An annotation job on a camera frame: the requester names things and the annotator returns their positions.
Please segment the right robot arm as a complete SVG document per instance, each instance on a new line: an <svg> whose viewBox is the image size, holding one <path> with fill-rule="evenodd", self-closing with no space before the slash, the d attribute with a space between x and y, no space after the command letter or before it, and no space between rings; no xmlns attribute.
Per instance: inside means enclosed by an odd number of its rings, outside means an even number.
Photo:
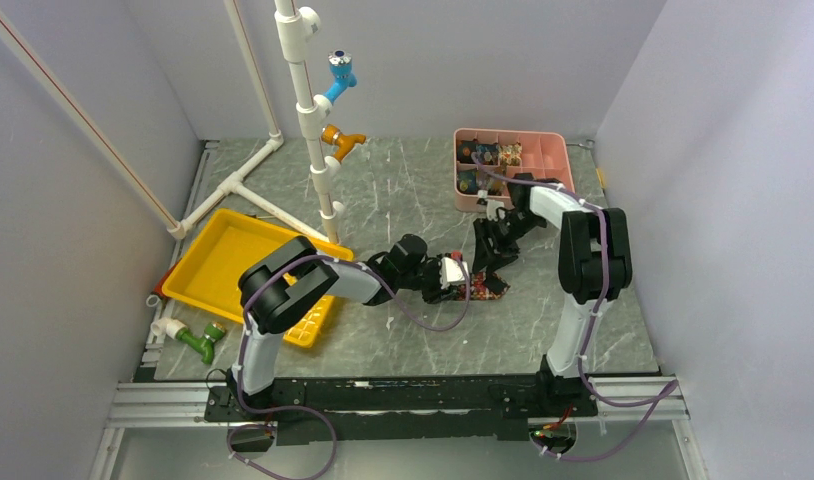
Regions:
<svg viewBox="0 0 814 480"><path fill-rule="evenodd" d="M540 411L557 415L573 397L589 394L589 355L603 315L632 280L625 212L601 208L551 179L517 174L509 182L512 206L473 223L473 269L487 275L519 256L518 241L549 225L559 231L557 278L564 291L561 321L543 356L534 388Z"/></svg>

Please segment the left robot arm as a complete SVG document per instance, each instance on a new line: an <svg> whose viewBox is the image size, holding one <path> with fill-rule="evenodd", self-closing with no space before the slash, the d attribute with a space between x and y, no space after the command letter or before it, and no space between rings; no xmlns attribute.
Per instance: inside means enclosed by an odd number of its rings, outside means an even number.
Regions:
<svg viewBox="0 0 814 480"><path fill-rule="evenodd" d="M243 333L227 382L231 407L247 420L269 409L284 334L322 298L377 306L408 290L428 304L471 299L471 275L461 254L432 256L427 243L412 234L361 262L328 255L298 236L246 270L238 287Z"/></svg>

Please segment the multicolour patterned necktie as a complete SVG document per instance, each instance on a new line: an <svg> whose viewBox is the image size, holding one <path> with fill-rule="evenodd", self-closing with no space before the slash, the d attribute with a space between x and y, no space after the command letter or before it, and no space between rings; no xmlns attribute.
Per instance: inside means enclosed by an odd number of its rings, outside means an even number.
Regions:
<svg viewBox="0 0 814 480"><path fill-rule="evenodd" d="M469 285L465 283L456 285L451 299L453 301L465 301L469 297L471 301L498 300L509 289L510 285L497 273L478 272L470 275Z"/></svg>

